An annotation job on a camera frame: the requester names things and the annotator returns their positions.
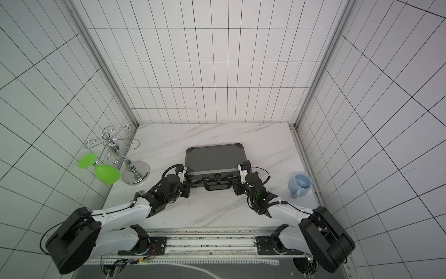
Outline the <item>black poker set case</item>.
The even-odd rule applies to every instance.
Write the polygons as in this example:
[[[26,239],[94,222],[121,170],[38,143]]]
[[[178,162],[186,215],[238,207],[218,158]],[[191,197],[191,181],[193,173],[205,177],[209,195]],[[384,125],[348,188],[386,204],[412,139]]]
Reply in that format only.
[[[185,180],[208,191],[237,187],[242,183],[239,165],[246,161],[240,143],[190,147],[185,153]]]

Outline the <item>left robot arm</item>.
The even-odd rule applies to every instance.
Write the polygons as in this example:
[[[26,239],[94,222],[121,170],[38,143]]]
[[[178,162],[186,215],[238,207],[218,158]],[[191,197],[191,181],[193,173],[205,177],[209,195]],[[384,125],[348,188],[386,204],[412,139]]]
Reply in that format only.
[[[160,213],[179,196],[188,197],[192,186],[182,175],[168,174],[128,203],[102,210],[79,208],[48,238],[45,248],[60,274],[108,253],[151,253],[153,244],[139,222]]]

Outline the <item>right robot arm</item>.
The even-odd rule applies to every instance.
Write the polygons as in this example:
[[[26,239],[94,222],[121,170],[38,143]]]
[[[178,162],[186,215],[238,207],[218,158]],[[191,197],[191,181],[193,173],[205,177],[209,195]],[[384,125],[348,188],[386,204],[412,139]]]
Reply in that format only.
[[[269,192],[257,173],[230,181],[236,195],[245,194],[251,210],[282,221],[268,237],[256,237],[260,255],[299,255],[309,265],[318,264],[334,273],[355,250],[355,243],[323,206],[302,208]]]

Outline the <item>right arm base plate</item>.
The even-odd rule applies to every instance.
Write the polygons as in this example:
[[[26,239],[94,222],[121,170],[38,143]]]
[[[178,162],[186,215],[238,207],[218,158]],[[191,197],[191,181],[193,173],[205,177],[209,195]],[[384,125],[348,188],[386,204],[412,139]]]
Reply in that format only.
[[[303,255],[304,252],[296,249],[287,249],[280,242],[278,237],[256,237],[254,244],[257,247],[257,253],[259,255]]]

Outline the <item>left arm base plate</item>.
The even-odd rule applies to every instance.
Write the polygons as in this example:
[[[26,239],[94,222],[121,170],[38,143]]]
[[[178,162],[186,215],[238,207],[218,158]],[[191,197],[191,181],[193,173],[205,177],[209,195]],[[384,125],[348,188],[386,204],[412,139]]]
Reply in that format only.
[[[131,250],[121,250],[117,254],[120,256],[161,256],[165,254],[167,240],[167,237],[149,237],[139,240]]]

